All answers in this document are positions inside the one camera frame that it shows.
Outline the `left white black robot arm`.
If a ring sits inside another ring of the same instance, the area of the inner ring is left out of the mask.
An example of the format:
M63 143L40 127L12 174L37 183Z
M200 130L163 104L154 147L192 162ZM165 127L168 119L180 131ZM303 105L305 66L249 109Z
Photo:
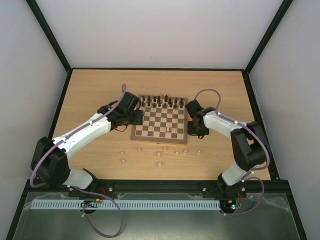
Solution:
M69 160L83 147L101 135L120 126L141 125L141 99L128 91L119 100L100 107L87 121L75 129L50 139L38 140L31 160L30 185L33 188L62 185L87 189L95 180L88 170L69 166Z

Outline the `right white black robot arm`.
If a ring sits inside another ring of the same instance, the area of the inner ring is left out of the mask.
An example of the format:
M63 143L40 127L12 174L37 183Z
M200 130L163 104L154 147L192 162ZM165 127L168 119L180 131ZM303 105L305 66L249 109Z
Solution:
M196 99L186 104L185 108L191 117L188 135L203 139L213 130L231 140L234 163L217 177L220 194L229 196L251 173L268 168L270 145L259 123L234 120L216 108L201 107Z

